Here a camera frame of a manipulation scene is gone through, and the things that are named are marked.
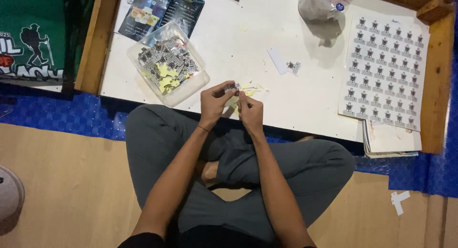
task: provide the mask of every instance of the person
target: person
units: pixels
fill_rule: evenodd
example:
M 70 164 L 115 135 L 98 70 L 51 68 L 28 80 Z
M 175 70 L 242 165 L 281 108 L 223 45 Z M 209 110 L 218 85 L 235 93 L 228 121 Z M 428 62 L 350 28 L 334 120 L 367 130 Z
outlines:
M 315 247 L 307 227 L 352 176 L 352 155 L 327 140 L 268 144 L 263 104 L 243 91 L 224 93 L 233 84 L 201 92 L 199 121 L 162 105 L 129 114 L 127 157 L 142 212 L 119 248 Z M 246 131 L 215 128 L 234 95 Z M 196 168 L 202 173 L 193 178 Z M 238 182 L 255 187 L 232 202 L 205 186 Z
M 33 51 L 33 55 L 30 56 L 27 64 L 33 65 L 33 62 L 38 58 L 41 64 L 45 64 L 48 62 L 47 59 L 43 58 L 43 54 L 40 50 L 40 43 L 46 43 L 49 38 L 48 36 L 44 37 L 44 39 L 40 38 L 40 34 L 38 33 L 39 26 L 36 23 L 32 23 L 30 28 L 24 27 L 21 31 L 20 38 L 21 41 L 29 47 L 31 51 Z

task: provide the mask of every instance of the product bottle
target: product bottle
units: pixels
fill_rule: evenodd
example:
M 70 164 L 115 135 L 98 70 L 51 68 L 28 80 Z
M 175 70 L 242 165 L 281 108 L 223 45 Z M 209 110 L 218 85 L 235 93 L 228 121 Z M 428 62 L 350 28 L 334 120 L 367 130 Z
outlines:
M 146 6 L 144 9 L 142 9 L 137 14 L 137 17 L 135 18 L 135 22 L 146 24 L 148 22 L 148 19 L 151 17 L 151 14 L 152 14 L 152 9 Z

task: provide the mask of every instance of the wooden floor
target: wooden floor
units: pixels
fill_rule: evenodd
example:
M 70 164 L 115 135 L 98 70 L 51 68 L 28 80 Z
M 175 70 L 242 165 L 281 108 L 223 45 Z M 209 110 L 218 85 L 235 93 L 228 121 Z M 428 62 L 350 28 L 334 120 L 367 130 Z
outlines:
M 0 165 L 26 189 L 0 248 L 115 248 L 140 215 L 124 142 L 0 124 Z M 398 216 L 392 192 L 387 176 L 355 172 L 311 237 L 320 248 L 424 247 L 427 196 L 410 192 Z

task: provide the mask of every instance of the white table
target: white table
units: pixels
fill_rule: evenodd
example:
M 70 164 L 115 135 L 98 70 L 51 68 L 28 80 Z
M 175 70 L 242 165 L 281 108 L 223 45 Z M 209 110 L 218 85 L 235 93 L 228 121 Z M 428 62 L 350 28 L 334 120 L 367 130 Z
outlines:
M 298 0 L 205 0 L 191 36 L 211 78 L 204 88 L 226 80 L 253 79 L 270 90 L 260 99 L 265 125 L 363 142 L 361 122 L 337 115 L 352 14 L 377 11 L 425 26 L 415 18 L 415 11 L 380 0 L 354 0 L 334 26 L 308 26 L 297 4 Z M 323 33 L 337 38 L 324 42 L 319 37 Z M 126 50 L 134 43 L 114 35 L 100 95 L 160 104 L 127 57 Z M 298 76 L 279 75 L 266 51 L 271 48 L 285 62 L 302 63 Z M 199 93 L 175 108 L 199 113 Z

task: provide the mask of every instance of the plastic bag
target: plastic bag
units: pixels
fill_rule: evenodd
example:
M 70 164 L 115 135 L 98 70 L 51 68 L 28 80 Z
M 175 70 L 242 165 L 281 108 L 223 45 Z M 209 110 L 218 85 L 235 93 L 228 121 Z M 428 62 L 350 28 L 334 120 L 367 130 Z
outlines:
M 304 20 L 337 18 L 337 14 L 347 10 L 353 0 L 299 0 L 299 13 Z

